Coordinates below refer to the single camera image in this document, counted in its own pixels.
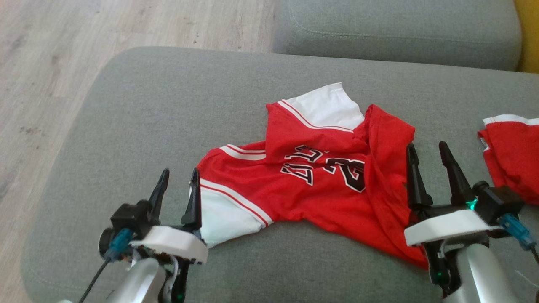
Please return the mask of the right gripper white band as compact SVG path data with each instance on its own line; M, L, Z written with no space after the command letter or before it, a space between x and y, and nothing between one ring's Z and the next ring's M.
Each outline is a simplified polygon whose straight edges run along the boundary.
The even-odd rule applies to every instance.
M439 142L439 152L450 182L451 205L469 207L477 198L460 165L446 142ZM419 157L412 143L406 147L406 170L408 207L413 209L410 213L410 226L404 230L407 246L501 230L499 224L488 224L477 211L466 207L462 210L456 210L450 205L431 207L433 200L426 192L419 171Z

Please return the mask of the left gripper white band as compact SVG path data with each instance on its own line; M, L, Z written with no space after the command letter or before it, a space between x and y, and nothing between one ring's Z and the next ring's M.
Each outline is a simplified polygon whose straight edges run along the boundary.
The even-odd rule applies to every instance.
M168 188L170 170L162 171L160 178L149 198L151 211L149 221L154 225L142 240L131 240L130 246L144 246L156 253L165 253L191 263L204 264L208 260L208 246L195 234L202 227L200 172L194 169L189 183L189 199L184 215L181 217L181 230L160 226L160 211L163 197Z

